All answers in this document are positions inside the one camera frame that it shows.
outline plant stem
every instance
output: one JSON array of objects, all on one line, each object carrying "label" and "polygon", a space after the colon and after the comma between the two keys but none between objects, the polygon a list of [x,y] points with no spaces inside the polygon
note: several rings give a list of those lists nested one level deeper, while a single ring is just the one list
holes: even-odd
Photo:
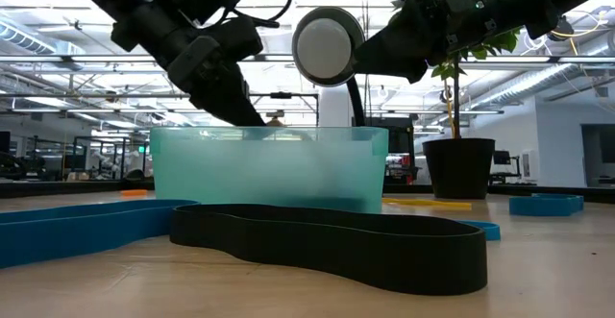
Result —
[{"label": "plant stem", "polygon": [[453,134],[455,135],[455,139],[461,138],[461,133],[459,129],[459,54],[455,55],[455,84],[453,87],[453,106],[455,118],[453,119]]}]

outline black rubber belt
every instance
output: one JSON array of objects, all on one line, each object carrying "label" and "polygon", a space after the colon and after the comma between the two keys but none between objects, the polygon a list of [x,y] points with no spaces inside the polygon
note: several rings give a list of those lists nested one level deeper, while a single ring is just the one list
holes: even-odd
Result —
[{"label": "black rubber belt", "polygon": [[487,285],[484,231],[443,218],[196,205],[175,208],[171,242],[410,294],[466,294]]}]

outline white wall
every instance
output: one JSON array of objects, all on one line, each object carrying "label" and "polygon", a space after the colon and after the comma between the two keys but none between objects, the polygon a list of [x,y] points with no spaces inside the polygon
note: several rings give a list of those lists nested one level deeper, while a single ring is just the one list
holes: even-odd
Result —
[{"label": "white wall", "polygon": [[536,105],[540,185],[586,187],[581,125],[615,124],[615,110],[574,101]]},{"label": "white wall", "polygon": [[[481,137],[496,140],[496,150],[505,150],[512,157],[524,152],[538,152],[538,128],[536,124],[536,102],[533,97],[523,101],[521,106],[502,108],[504,114],[478,116],[474,119],[465,137]],[[491,172],[515,172],[514,160],[511,165],[492,165]],[[540,164],[535,159],[532,181],[540,180]],[[515,183],[527,180],[508,179]]]},{"label": "white wall", "polygon": [[353,125],[353,107],[350,103],[348,88],[320,88],[320,127],[351,127]]}]

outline blue rubber belt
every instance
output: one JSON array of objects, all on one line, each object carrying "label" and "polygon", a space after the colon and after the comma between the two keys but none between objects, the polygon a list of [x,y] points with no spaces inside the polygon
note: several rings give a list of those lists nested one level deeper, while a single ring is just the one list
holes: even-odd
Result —
[{"label": "blue rubber belt", "polygon": [[458,295],[487,285],[485,233],[456,221],[319,208],[175,208],[171,241],[324,271],[378,288]]},{"label": "blue rubber belt", "polygon": [[186,200],[138,200],[0,213],[0,269],[87,255],[169,233]]}]

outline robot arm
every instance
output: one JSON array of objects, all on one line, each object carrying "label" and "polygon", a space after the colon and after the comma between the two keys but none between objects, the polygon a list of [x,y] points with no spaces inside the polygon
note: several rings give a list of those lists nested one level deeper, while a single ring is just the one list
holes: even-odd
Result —
[{"label": "robot arm", "polygon": [[419,81],[463,48],[525,26],[531,38],[555,29],[560,16],[587,0],[403,0],[391,24],[355,51],[356,73]]},{"label": "robot arm", "polygon": [[92,1],[116,21],[111,39],[126,51],[140,44],[196,108],[236,126],[265,125],[237,65],[262,50],[254,19],[239,14],[205,29],[194,25],[239,0]]},{"label": "robot arm", "polygon": [[[126,51],[140,44],[190,102],[236,126],[265,126],[251,105],[238,61],[258,54],[256,26],[275,27],[290,5],[271,20],[234,11],[239,0],[93,0],[116,23],[111,39]],[[355,73],[419,81],[463,48],[525,26],[532,38],[587,0],[404,0],[400,16],[353,53]],[[200,29],[216,11],[236,18]]]}]

